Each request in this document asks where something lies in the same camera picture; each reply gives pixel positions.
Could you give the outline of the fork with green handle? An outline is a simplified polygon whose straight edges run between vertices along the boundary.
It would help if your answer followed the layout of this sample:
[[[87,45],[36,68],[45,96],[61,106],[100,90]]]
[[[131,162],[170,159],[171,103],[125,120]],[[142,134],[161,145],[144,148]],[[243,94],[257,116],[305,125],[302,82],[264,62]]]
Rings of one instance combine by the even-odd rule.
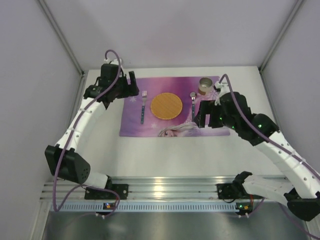
[[[145,118],[145,106],[147,101],[147,91],[142,91],[142,106],[141,106],[141,116],[140,116],[140,124],[144,124],[144,118]]]

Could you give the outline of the spoon with green handle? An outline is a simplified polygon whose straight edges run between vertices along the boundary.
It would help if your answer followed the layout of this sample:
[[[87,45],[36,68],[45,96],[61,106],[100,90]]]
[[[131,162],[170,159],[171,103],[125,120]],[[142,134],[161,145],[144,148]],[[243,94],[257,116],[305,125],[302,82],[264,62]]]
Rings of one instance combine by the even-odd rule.
[[[196,106],[197,93],[193,91],[190,93],[189,96],[191,98],[191,121],[193,122],[195,118],[195,106]]]

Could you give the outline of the metal cup with wood band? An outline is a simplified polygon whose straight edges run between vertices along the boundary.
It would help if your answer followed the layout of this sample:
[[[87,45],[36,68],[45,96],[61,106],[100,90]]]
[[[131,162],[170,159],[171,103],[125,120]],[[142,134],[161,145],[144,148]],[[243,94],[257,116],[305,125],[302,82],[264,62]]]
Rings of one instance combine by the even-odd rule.
[[[208,77],[202,77],[198,83],[198,93],[200,95],[208,95],[213,87],[213,81]]]

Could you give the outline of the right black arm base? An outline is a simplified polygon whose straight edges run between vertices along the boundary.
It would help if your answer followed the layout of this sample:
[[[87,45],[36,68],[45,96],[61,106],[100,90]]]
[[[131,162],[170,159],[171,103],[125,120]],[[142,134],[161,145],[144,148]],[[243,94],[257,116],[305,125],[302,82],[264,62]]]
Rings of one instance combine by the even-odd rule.
[[[218,183],[216,189],[220,200],[245,200],[251,197],[241,185],[233,183]]]

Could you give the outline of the purple printed placemat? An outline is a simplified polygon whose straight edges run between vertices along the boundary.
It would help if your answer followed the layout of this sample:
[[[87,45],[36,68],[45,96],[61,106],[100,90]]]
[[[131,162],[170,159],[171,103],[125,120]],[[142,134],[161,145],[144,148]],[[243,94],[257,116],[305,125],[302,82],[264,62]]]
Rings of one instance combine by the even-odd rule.
[[[124,100],[119,135],[121,137],[213,137],[229,136],[226,127],[208,127],[209,116],[205,127],[198,128],[192,123],[191,92],[198,92],[201,76],[180,77],[144,77],[136,80],[140,90],[138,96]],[[141,124],[142,92],[147,91],[144,124]],[[152,99],[161,93],[173,93],[182,103],[181,113],[174,119],[162,120],[155,117],[150,109]]]

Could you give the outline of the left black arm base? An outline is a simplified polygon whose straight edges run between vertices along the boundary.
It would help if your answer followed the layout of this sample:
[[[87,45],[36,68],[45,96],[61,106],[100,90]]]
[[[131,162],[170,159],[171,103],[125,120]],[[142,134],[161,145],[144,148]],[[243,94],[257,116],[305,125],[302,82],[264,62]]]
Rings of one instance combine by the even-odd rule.
[[[117,193],[120,200],[126,200],[129,193],[129,185],[113,184],[110,190]],[[116,198],[117,196],[112,192],[96,190],[90,187],[86,188],[84,195],[85,200],[115,200]]]

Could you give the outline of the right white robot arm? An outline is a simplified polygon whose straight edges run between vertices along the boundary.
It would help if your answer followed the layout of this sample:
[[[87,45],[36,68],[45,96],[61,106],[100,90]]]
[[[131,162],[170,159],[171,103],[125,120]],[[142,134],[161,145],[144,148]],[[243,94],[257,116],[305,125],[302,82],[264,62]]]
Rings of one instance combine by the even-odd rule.
[[[286,206],[299,219],[309,222],[320,214],[320,180],[298,154],[294,153],[279,127],[265,114],[252,113],[246,98],[226,93],[219,103],[202,100],[194,122],[203,128],[227,127],[269,158],[285,175],[287,182],[277,182],[243,171],[236,175],[228,190],[231,198],[261,196]]]

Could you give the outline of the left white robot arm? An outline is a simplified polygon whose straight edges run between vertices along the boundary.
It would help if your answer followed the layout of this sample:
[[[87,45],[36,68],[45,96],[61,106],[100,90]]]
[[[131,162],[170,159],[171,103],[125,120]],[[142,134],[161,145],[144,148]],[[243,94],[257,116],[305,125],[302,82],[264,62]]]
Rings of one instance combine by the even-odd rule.
[[[83,150],[97,120],[110,103],[115,99],[138,96],[139,92],[133,71],[125,74],[112,63],[101,66],[100,76],[84,91],[79,110],[61,139],[55,145],[48,145],[44,151],[54,179],[99,189],[112,184],[110,176],[91,169],[82,157]]]

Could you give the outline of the round woven wicker plate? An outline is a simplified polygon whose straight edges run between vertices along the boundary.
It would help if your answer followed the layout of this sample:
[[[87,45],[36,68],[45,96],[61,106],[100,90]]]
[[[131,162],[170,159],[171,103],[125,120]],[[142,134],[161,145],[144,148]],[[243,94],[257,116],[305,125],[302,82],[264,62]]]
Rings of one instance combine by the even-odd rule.
[[[150,103],[151,113],[160,120],[172,120],[182,112],[182,109],[182,100],[170,92],[158,94]]]

